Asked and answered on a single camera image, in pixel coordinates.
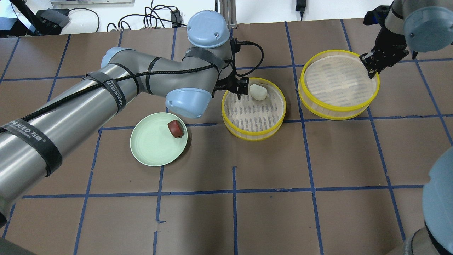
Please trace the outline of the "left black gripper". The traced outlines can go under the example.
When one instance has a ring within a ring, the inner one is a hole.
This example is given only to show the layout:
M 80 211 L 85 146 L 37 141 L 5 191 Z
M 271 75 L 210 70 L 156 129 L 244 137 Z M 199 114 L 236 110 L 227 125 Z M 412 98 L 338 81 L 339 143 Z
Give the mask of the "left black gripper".
M 225 60 L 225 66 L 220 72 L 219 79 L 214 85 L 212 94 L 217 91 L 229 91 L 237 95 L 237 99 L 249 95 L 249 78 L 236 78 L 236 68 L 234 67 L 234 60 Z

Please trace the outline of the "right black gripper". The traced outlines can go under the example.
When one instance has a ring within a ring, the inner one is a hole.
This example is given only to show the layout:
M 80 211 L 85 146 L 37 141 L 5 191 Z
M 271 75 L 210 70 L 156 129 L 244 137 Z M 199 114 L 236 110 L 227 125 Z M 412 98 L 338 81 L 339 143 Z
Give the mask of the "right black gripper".
M 412 51 L 412 60 L 417 59 L 419 52 Z M 386 67 L 392 67 L 409 55 L 406 39 L 402 34 L 396 34 L 386 27 L 381 27 L 371 52 L 360 55 L 360 60 L 368 77 L 373 79 Z

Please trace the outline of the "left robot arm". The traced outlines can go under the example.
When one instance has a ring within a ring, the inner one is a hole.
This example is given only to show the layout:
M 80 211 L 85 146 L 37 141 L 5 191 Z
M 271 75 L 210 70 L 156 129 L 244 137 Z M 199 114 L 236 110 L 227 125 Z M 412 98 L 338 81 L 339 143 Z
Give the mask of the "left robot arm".
M 101 69 L 37 111 L 1 127 L 1 226 L 37 182 L 52 175 L 76 147 L 118 115 L 141 92 L 165 98 L 170 111 L 200 118 L 219 90 L 247 94 L 246 79 L 228 65 L 237 50 L 224 17 L 196 13 L 187 24 L 191 43 L 180 62 L 115 47 Z

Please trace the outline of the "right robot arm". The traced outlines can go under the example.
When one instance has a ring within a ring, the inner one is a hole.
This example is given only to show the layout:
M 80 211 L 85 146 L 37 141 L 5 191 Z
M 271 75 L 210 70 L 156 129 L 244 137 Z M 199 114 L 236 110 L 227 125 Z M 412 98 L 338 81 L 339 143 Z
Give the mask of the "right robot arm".
M 395 0 L 364 16 L 364 25 L 379 24 L 375 45 L 360 60 L 370 79 L 412 54 L 441 50 L 452 44 L 451 0 Z M 424 226 L 390 255 L 451 255 L 453 250 L 453 150 L 448 149 L 429 171 L 422 193 Z

